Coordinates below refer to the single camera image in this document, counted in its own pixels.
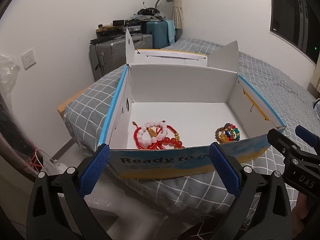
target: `window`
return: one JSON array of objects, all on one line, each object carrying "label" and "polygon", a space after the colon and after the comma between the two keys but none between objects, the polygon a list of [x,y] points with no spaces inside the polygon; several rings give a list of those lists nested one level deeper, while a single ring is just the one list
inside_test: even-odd
[{"label": "window", "polygon": [[272,0],[270,31],[318,61],[320,21],[307,0]]}]

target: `metal screw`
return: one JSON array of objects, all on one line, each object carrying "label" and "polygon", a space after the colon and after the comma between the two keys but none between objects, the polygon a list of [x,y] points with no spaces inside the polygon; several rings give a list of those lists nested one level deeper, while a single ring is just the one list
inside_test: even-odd
[{"label": "metal screw", "polygon": [[67,169],[67,173],[72,174],[76,171],[76,169],[74,167],[70,167]]},{"label": "metal screw", "polygon": [[45,176],[45,173],[43,171],[39,172],[38,177],[43,178]]},{"label": "metal screw", "polygon": [[249,166],[245,166],[243,169],[244,169],[244,171],[245,171],[246,173],[251,173],[251,172],[252,172],[252,169],[251,169],[251,167],[249,167]]},{"label": "metal screw", "polygon": [[273,173],[277,178],[281,177],[281,173],[279,171],[275,171]]}]

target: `dark window glass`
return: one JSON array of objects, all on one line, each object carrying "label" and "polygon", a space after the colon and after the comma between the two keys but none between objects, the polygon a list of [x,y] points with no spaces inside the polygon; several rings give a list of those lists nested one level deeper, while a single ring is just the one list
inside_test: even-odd
[{"label": "dark window glass", "polygon": [[307,2],[306,18],[308,22],[308,40],[306,54],[314,61],[318,61],[320,51],[320,22]]},{"label": "dark window glass", "polygon": [[271,31],[298,46],[300,32],[299,0],[272,0]]}]

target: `curtain tieback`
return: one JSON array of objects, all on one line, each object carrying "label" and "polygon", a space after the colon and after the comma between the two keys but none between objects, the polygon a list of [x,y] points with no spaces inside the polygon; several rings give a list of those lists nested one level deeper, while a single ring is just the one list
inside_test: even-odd
[{"label": "curtain tieback", "polygon": [[181,0],[173,0],[173,7],[182,8],[182,1]]}]

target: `gray suitcase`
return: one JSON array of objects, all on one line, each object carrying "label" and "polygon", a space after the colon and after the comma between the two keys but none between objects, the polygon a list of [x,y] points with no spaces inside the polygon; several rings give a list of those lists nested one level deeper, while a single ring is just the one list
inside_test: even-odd
[{"label": "gray suitcase", "polygon": [[[151,34],[132,34],[135,49],[152,49]],[[109,72],[125,64],[125,37],[90,45],[90,61],[94,80],[97,81]]]}]

